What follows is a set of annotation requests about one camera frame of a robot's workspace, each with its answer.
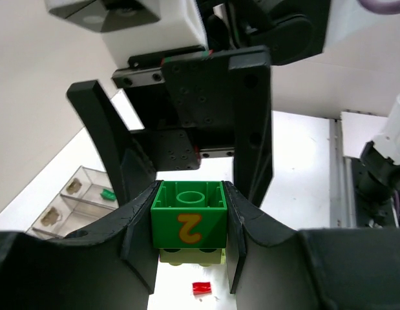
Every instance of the clear plastic container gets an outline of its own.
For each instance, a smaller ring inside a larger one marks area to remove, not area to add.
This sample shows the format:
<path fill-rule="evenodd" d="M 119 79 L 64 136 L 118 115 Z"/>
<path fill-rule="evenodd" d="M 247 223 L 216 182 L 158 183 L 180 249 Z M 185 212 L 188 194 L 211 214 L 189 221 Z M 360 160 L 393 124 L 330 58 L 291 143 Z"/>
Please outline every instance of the clear plastic container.
<path fill-rule="evenodd" d="M 42 239 L 62 238 L 118 208 L 116 200 L 102 198 L 112 192 L 106 173 L 80 167 L 52 200 L 28 233 Z"/>

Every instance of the lego stud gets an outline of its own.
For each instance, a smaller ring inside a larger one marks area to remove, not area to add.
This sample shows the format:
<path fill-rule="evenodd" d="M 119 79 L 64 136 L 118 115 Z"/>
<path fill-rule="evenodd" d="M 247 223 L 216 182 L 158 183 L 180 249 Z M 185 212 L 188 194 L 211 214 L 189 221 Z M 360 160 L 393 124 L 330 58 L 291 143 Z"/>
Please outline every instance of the lego stud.
<path fill-rule="evenodd" d="M 181 192 L 176 197 L 176 207 L 205 207 L 205 196 L 201 192 Z"/>

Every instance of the yellow number 2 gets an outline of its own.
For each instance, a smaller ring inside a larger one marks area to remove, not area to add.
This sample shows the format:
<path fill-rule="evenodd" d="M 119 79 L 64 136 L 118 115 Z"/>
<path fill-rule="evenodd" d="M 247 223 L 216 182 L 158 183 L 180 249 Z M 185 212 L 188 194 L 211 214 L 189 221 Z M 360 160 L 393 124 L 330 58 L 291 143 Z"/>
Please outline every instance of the yellow number 2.
<path fill-rule="evenodd" d="M 180 229 L 180 239 L 184 243 L 194 244 L 200 242 L 202 235 L 199 232 L 191 234 L 191 230 L 202 220 L 201 214 L 179 214 L 178 221 L 183 223 Z"/>

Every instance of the cable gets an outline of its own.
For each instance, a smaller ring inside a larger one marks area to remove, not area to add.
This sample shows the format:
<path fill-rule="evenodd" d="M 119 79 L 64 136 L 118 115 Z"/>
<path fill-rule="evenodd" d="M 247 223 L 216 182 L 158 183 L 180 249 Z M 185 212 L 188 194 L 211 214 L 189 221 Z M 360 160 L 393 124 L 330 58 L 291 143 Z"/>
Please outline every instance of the cable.
<path fill-rule="evenodd" d="M 389 3 L 380 0 L 357 0 L 361 6 L 368 11 L 379 15 L 395 15 L 400 14 L 400 0 Z"/>
<path fill-rule="evenodd" d="M 394 192 L 394 198 L 395 198 L 394 199 L 395 200 L 394 207 L 395 207 L 396 217 L 397 217 L 397 219 L 399 221 L 399 219 L 400 219 L 400 199 L 399 199 L 398 191 Z"/>

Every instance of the green lego duplo block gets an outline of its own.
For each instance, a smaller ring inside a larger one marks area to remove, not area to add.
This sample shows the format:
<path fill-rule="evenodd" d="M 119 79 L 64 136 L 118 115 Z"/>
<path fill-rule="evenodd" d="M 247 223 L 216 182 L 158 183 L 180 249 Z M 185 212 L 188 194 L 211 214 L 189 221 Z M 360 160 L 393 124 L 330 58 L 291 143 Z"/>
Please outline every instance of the green lego duplo block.
<path fill-rule="evenodd" d="M 223 249 L 227 204 L 222 182 L 163 181 L 151 207 L 157 249 Z"/>

